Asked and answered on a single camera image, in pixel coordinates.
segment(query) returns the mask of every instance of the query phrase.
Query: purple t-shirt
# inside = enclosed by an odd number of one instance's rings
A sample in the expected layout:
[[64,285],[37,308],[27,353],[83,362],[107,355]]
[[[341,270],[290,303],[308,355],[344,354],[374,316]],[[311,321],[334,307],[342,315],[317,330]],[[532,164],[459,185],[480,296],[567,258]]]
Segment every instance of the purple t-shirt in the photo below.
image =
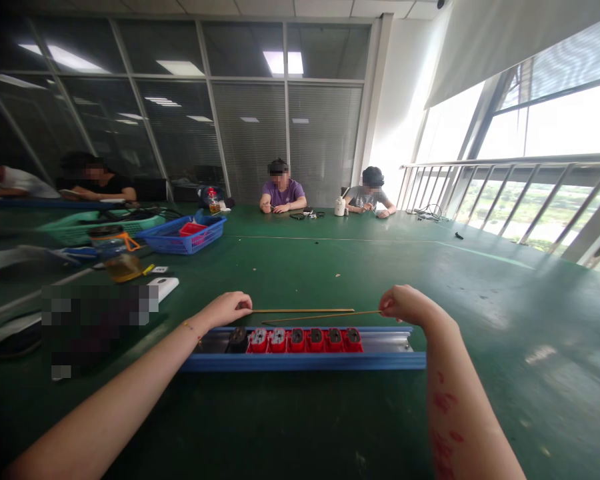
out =
[[285,205],[286,203],[294,202],[298,200],[298,198],[305,196],[302,185],[296,182],[296,180],[291,179],[289,180],[288,188],[284,190],[284,192],[278,190],[275,183],[272,180],[269,180],[265,183],[265,186],[262,187],[262,194],[264,195],[265,193],[271,196],[272,207]]

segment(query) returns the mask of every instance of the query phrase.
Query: white wall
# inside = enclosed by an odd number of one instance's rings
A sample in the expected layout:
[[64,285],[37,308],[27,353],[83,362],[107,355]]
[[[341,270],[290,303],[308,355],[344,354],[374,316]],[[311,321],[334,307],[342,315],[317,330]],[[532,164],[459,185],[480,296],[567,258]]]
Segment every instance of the white wall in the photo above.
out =
[[391,26],[369,165],[382,170],[394,203],[405,172],[399,167],[411,162],[450,10],[433,21],[394,19]]

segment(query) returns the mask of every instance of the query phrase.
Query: plastic bottle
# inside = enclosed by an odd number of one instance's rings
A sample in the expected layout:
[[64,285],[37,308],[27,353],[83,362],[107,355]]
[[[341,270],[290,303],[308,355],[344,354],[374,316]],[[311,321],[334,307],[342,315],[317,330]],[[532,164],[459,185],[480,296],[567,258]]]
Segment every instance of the plastic bottle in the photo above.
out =
[[218,213],[220,211],[220,202],[218,202],[218,195],[212,188],[207,190],[207,194],[209,195],[209,210],[211,210],[211,213]]

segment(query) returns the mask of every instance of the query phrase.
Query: blue plastic basket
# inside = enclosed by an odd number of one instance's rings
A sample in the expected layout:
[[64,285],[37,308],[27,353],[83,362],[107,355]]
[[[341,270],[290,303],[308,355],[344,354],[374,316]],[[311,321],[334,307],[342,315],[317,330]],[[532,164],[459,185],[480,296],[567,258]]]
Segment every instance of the blue plastic basket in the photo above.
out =
[[222,236],[226,217],[198,217],[196,222],[206,225],[204,230],[189,235],[180,236],[180,229],[185,223],[194,220],[194,217],[182,217],[172,220],[164,225],[144,230],[136,234],[137,238],[144,239],[149,246],[159,253],[174,253],[176,255],[193,255],[208,244]]

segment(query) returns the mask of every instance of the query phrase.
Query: gray t-shirt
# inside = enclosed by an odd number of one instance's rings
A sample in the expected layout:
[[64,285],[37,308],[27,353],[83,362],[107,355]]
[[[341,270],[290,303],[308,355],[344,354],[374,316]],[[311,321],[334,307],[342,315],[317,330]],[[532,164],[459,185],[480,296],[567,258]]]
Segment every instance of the gray t-shirt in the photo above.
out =
[[373,205],[374,210],[378,202],[386,206],[387,202],[389,201],[382,189],[378,189],[377,191],[371,193],[365,193],[365,188],[362,185],[359,185],[358,187],[352,187],[349,192],[347,192],[346,196],[351,197],[351,201],[349,202],[350,205],[362,208],[365,203],[370,203]]

